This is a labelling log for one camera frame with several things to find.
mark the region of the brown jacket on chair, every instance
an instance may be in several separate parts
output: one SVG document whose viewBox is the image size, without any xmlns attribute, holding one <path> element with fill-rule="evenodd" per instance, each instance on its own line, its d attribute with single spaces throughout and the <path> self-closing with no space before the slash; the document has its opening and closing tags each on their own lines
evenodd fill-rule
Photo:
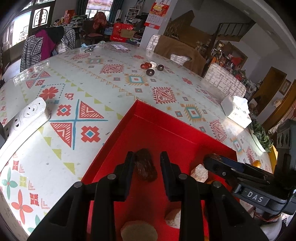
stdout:
<svg viewBox="0 0 296 241">
<path fill-rule="evenodd" d="M 202 74 L 202 70 L 206 62 L 206 60 L 197 50 L 178 40 L 163 35 L 160 36 L 154 49 L 154 53 L 157 53 L 168 59 L 170 59 L 171 54 L 178 56 L 188 56 L 191 58 L 191 60 L 186 61 L 183 66 L 198 75 Z"/>
</svg>

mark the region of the black ball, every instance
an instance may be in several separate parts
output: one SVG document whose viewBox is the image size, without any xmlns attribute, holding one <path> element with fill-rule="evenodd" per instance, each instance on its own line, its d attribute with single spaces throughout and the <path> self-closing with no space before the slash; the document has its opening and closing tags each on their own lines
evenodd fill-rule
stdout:
<svg viewBox="0 0 296 241">
<path fill-rule="evenodd" d="M 160 65 L 157 66 L 157 69 L 158 69 L 159 71 L 163 71 L 164 68 L 165 68 L 165 67 L 164 67 L 162 64 L 160 64 Z"/>
<path fill-rule="evenodd" d="M 154 71 L 153 69 L 148 69 L 148 70 L 146 71 L 146 74 L 147 74 L 148 76 L 153 76 L 153 75 L 155 74 L 155 71 Z"/>
</svg>

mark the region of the white power strip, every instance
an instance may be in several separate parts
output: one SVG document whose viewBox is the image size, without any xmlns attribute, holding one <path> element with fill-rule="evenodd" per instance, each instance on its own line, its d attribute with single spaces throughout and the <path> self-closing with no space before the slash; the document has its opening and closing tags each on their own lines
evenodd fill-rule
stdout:
<svg viewBox="0 0 296 241">
<path fill-rule="evenodd" d="M 45 101 L 38 97 L 4 126 L 7 140 L 0 149 L 0 171 L 18 148 L 49 118 Z"/>
</svg>

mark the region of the picture frame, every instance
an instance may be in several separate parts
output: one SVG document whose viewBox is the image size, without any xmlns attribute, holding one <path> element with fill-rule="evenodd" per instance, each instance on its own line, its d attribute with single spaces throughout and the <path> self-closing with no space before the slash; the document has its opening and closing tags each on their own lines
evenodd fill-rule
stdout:
<svg viewBox="0 0 296 241">
<path fill-rule="evenodd" d="M 279 92 L 282 95 L 285 95 L 289 89 L 289 87 L 291 86 L 291 82 L 287 79 L 284 80 L 283 84 L 281 85 L 281 87 L 279 88 Z"/>
</svg>

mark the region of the plaid jacket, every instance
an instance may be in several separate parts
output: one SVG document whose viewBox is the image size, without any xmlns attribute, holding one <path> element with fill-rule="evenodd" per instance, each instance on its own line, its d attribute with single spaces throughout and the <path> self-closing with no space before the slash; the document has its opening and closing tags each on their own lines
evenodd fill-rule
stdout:
<svg viewBox="0 0 296 241">
<path fill-rule="evenodd" d="M 68 26 L 64 27 L 64 36 L 61 41 L 63 44 L 65 44 L 66 51 L 74 49 L 75 31 Z M 40 62 L 42 42 L 43 38 L 37 38 L 35 35 L 32 35 L 26 39 L 22 51 L 22 59 L 20 62 L 21 72 Z"/>
</svg>

